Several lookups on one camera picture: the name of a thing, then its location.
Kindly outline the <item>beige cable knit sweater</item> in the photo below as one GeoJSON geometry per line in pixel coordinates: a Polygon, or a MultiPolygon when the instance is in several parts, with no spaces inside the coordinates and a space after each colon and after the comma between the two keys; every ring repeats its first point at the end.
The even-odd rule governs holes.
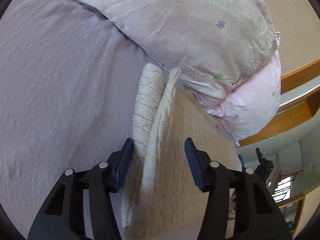
{"type": "Polygon", "coordinates": [[[196,239],[208,194],[195,185],[185,139],[233,170],[240,160],[233,141],[189,90],[178,88],[180,71],[165,78],[147,64],[133,115],[135,149],[121,204],[123,239],[196,239]]]}

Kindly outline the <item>pink star pattern pillow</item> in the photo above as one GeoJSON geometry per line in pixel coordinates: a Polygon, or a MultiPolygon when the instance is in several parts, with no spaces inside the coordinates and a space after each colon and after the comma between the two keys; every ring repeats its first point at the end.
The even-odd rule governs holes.
{"type": "Polygon", "coordinates": [[[232,140],[239,141],[261,131],[280,105],[281,63],[277,49],[267,64],[228,93],[209,110],[226,129],[232,140]]]}

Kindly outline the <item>wooden wall niche frame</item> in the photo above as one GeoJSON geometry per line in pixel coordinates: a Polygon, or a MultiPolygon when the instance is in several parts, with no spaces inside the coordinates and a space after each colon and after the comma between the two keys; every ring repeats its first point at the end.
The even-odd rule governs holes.
{"type": "Polygon", "coordinates": [[[282,103],[277,114],[259,133],[240,140],[250,145],[291,130],[312,119],[319,111],[319,59],[281,78],[282,103]]]}

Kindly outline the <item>pale pink floral pillow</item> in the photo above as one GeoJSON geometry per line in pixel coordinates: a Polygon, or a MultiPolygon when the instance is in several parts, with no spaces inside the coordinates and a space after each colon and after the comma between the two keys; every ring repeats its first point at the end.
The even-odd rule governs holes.
{"type": "Polygon", "coordinates": [[[264,0],[76,0],[105,15],[207,108],[265,65],[277,42],[264,0]]]}

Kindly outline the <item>lilac bed sheet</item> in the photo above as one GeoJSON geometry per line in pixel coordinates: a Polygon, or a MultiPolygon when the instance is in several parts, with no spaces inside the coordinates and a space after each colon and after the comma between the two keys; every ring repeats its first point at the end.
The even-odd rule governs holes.
{"type": "Polygon", "coordinates": [[[1,206],[27,237],[64,170],[132,135],[145,51],[74,0],[12,0],[1,18],[1,206]]]}

